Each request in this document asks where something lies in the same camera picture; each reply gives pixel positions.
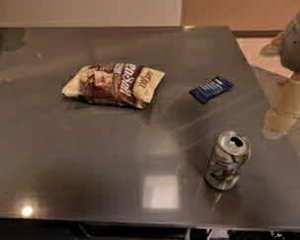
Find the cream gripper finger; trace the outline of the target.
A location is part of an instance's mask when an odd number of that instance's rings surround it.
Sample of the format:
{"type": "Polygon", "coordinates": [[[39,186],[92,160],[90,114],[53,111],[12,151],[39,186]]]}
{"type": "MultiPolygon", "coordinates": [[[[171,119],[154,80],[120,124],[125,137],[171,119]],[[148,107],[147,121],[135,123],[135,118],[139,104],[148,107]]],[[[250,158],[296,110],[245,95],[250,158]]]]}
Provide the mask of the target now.
{"type": "Polygon", "coordinates": [[[275,104],[267,111],[262,134],[279,139],[300,118],[300,73],[294,73],[283,84],[275,104]]]}

